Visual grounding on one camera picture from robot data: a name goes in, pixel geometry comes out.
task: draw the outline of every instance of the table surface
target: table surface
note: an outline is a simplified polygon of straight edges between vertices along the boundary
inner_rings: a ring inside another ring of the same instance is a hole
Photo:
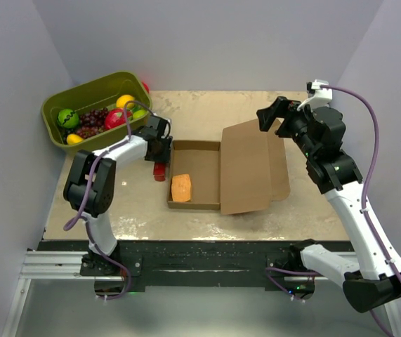
[[[172,119],[172,136],[220,140],[222,129],[256,118],[278,95],[303,100],[305,93],[266,91],[153,91],[154,111]],[[305,158],[284,140],[291,194],[264,211],[222,216],[217,211],[169,209],[168,181],[153,178],[153,163],[138,160],[117,171],[110,220],[117,239],[149,240],[347,240],[333,208],[311,182]],[[72,160],[67,157],[58,180],[44,239],[87,239],[81,221],[65,232],[75,211],[63,199]]]
[[[388,325],[383,307],[376,309]],[[382,337],[370,315],[331,281],[315,280],[304,305],[264,288],[149,286],[120,300],[95,299],[93,280],[34,279],[17,337]]]

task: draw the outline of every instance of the grapes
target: grapes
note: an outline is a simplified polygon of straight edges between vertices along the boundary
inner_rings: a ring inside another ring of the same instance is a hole
[[[87,139],[105,132],[105,118],[108,113],[108,108],[104,107],[102,109],[92,109],[86,114],[80,115],[81,126],[78,128],[65,128],[61,130],[63,142],[66,143],[66,137],[71,133],[75,133],[83,139]]]

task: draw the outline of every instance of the green plastic basket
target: green plastic basket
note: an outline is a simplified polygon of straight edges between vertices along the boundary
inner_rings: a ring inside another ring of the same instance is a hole
[[[152,108],[152,100],[147,91],[136,75],[130,72],[115,72],[48,98],[42,106],[41,113],[53,144],[74,155],[79,150],[94,151],[124,139],[127,135],[125,124],[85,139],[83,142],[66,145],[57,125],[57,116],[62,109],[72,109],[78,115],[103,107],[111,110],[116,107],[117,98],[126,94],[132,95],[136,100]],[[149,113],[132,120],[131,128],[135,130],[145,125],[148,117]]]

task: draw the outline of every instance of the red grapes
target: red grapes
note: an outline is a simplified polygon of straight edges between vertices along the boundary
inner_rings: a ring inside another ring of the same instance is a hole
[[[81,115],[81,128],[77,129],[75,133],[83,139],[87,139],[104,132],[104,123],[107,115],[108,109],[106,107],[101,110],[91,110]]]

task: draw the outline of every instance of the cable clip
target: cable clip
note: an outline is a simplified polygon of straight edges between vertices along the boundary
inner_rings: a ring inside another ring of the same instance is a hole
[[[368,212],[368,211],[371,211],[371,210],[372,209],[370,207],[366,206],[365,209],[360,209],[360,212],[364,213],[364,212]]]
[[[311,109],[317,109],[318,107],[327,106],[328,103],[333,99],[333,92],[331,89],[322,88],[323,85],[328,85],[327,81],[316,79],[314,82],[310,82],[310,88],[307,88],[310,95],[297,107],[297,111],[301,111],[305,105],[309,104]]]

